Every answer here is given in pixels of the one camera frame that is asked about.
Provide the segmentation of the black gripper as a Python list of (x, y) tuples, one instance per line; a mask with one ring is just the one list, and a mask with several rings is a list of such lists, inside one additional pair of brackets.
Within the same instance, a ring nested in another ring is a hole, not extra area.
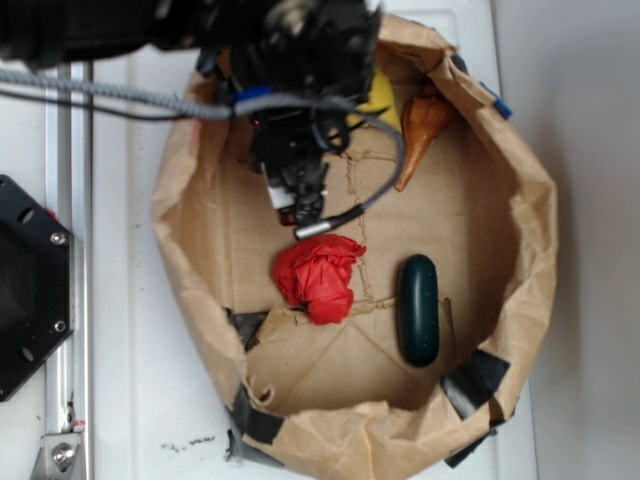
[[(232, 84), (241, 93), (269, 88), (312, 98), (367, 102), (382, 13), (363, 1), (283, 1), (262, 21), (260, 39), (231, 53)], [(288, 166), (318, 162), (350, 143), (342, 111), (263, 110), (250, 152), (254, 162)]]

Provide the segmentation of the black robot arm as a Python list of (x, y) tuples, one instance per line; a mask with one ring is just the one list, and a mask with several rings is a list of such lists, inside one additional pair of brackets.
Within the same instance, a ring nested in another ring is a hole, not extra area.
[[(82, 92), (146, 103), (173, 119), (228, 120), (254, 126), (254, 171), (321, 179), (326, 154), (350, 142), (348, 117), (368, 100), (382, 14), (362, 1), (5, 1), (1, 56), (6, 84)], [(162, 95), (52, 78), (61, 64), (114, 58), (153, 46), (199, 49), (198, 71), (218, 74), (230, 53), (222, 104), (198, 107)]]

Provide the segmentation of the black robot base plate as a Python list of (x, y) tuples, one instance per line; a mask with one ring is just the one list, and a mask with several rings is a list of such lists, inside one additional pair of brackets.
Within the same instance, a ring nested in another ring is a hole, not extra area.
[(1, 176), (1, 400), (10, 400), (71, 333), (72, 235)]

